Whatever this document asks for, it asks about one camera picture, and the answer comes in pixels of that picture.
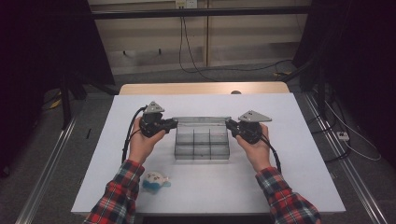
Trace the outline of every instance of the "white table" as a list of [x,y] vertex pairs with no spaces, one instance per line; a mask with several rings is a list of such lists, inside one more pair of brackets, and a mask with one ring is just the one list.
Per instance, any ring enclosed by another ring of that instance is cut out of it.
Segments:
[[[283,176],[294,191],[320,213],[346,209],[291,93],[120,95],[108,114],[97,148],[72,212],[86,215],[103,195],[120,167],[121,149],[135,111],[151,101],[165,108],[163,117],[238,116],[249,109],[273,119],[267,122]],[[144,216],[253,215],[269,213],[244,150],[229,134],[228,161],[176,161],[175,130],[160,141],[144,166],[169,176],[171,187],[156,194],[141,188],[136,212]]]

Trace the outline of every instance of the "person's left hand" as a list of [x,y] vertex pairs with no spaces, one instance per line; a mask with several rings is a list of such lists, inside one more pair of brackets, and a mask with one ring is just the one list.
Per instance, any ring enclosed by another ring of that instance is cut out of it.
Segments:
[[134,128],[132,129],[132,134],[134,133],[134,135],[132,136],[131,142],[129,144],[130,153],[128,160],[136,161],[140,164],[143,164],[149,154],[151,154],[155,144],[163,139],[163,136],[165,135],[165,130],[161,130],[154,136],[147,138],[140,132],[139,122],[141,119],[142,118],[139,117],[134,121]]

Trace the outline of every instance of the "person's right hand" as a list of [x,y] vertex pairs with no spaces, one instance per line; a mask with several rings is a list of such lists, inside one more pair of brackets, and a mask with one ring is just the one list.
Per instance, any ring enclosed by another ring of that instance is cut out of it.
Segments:
[[[262,126],[262,134],[264,134],[269,140],[268,127],[262,123],[261,126]],[[235,138],[239,146],[241,146],[247,153],[247,159],[253,165],[253,169],[256,172],[259,172],[271,166],[270,148],[262,140],[260,140],[256,144],[251,145],[247,141],[245,141],[240,135],[237,135]]]

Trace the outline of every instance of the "plaid shirt sleeve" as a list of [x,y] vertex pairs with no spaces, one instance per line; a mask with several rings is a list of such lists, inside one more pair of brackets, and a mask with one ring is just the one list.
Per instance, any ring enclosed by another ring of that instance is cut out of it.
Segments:
[[256,174],[264,191],[275,223],[317,223],[320,213],[317,208],[300,194],[291,190],[283,176],[274,167]]
[[107,183],[105,194],[91,210],[84,223],[134,223],[135,200],[144,167],[125,161],[114,179]]

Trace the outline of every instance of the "transparent plastic container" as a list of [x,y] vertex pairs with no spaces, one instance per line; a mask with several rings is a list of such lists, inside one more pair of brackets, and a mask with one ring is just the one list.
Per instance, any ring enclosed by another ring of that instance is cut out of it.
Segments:
[[228,117],[180,117],[175,158],[177,160],[228,160],[230,147],[225,120]]

